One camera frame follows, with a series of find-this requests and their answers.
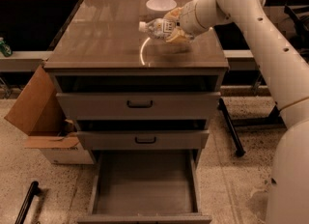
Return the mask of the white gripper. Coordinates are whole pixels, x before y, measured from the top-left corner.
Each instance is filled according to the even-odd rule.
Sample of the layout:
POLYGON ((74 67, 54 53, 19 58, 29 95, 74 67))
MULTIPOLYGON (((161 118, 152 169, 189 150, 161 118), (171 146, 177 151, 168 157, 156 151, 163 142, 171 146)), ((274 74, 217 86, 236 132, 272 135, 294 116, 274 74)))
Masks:
POLYGON ((183 8, 177 7, 168 12, 163 18, 168 20, 180 18, 181 28, 175 28, 165 39, 169 43, 191 42, 194 37, 209 30, 207 9, 202 0, 192 0, 186 3, 183 8))

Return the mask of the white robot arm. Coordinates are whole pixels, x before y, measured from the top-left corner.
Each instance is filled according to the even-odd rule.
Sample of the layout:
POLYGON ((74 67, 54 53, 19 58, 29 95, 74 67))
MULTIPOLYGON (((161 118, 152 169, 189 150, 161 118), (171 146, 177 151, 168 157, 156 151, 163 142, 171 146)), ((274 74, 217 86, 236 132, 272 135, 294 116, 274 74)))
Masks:
POLYGON ((165 17, 180 42, 216 24, 242 32, 287 127, 275 151, 266 224, 309 224, 309 65, 267 18, 265 0, 192 0, 165 17))

